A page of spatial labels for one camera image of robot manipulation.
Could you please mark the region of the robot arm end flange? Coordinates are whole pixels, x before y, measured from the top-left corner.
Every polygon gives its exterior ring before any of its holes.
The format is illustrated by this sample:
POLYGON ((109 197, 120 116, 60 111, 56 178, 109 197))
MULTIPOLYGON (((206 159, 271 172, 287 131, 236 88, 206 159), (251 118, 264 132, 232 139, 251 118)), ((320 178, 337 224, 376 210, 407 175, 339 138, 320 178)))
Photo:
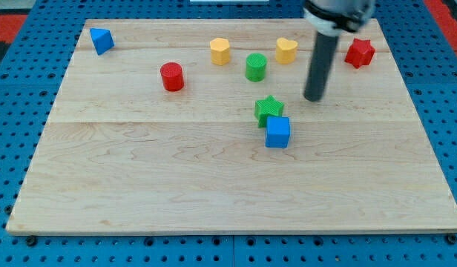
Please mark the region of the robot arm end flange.
POLYGON ((375 12, 376 0, 305 0, 304 18, 330 37, 358 32, 375 12))

